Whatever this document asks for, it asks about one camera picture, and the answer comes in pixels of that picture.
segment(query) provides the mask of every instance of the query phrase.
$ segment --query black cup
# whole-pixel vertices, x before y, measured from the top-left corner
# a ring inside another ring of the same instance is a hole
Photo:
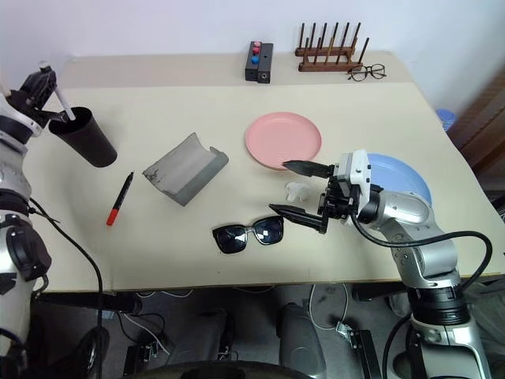
[[[68,122],[51,121],[49,130],[95,167],[112,164],[118,154],[99,128],[88,108],[72,108],[76,119]]]

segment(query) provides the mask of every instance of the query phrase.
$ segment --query white wall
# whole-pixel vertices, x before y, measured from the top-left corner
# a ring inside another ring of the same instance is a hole
[[[0,63],[17,88],[41,59],[59,69],[71,55],[246,51],[251,39],[292,51],[302,21],[361,21],[361,42],[395,52],[434,107],[457,112],[505,62],[504,0],[0,0]]]

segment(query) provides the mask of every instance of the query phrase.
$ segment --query beige table surface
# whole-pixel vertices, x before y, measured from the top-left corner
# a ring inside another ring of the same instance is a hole
[[[118,160],[94,168],[46,131],[29,142],[24,172],[33,197],[97,260],[106,290],[398,279],[388,249],[336,220],[326,235],[286,221],[277,245],[261,246],[251,238],[243,253],[219,252],[211,229],[272,214],[267,205],[286,202],[288,182],[313,187],[303,206],[316,212],[324,180],[270,170],[245,148],[249,125],[275,111],[302,114],[317,125],[323,138],[318,162],[335,163],[357,148],[404,160],[428,183],[439,226],[485,233],[495,250],[486,273],[505,272],[505,226],[394,56],[367,54],[365,63],[386,62],[389,76],[359,84],[345,74],[323,74],[330,82],[324,84],[318,74],[298,74],[298,60],[280,54],[274,58],[272,84],[246,83],[243,58],[76,58],[61,75],[68,100],[92,109]],[[196,66],[201,66],[197,73]],[[48,108],[59,109],[56,104],[52,99]],[[230,162],[183,208],[142,171],[192,132],[205,147],[224,151]],[[115,225],[106,227],[130,171],[135,178],[128,196]],[[33,220],[53,258],[50,290],[95,290],[88,262],[45,220]],[[460,238],[456,246],[459,269],[469,275],[483,257],[483,244]]]

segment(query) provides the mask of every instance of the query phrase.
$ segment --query glasses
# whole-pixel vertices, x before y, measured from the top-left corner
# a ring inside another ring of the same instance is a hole
[[[218,247],[225,254],[238,253],[247,245],[247,234],[254,233],[261,245],[273,245],[280,242],[283,234],[284,219],[281,216],[266,217],[257,220],[252,226],[226,225],[212,231]]]
[[[347,78],[348,81],[351,79],[355,81],[363,81],[368,76],[368,73],[376,79],[382,79],[387,76],[386,67],[378,63],[373,66],[356,66],[347,71],[347,73],[350,75],[350,77]]]

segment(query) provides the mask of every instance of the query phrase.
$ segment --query marker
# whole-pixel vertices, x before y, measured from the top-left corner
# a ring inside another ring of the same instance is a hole
[[[118,198],[116,199],[116,202],[114,203],[114,206],[110,210],[109,218],[107,219],[107,226],[111,227],[114,225],[114,221],[116,220],[116,217],[118,216],[119,209],[121,207],[121,204],[123,200],[125,200],[126,193],[128,192],[129,185],[132,184],[133,180],[133,172],[131,172],[128,177],[126,177],[125,184],[123,184],[123,187],[121,188],[121,192],[119,193]]]

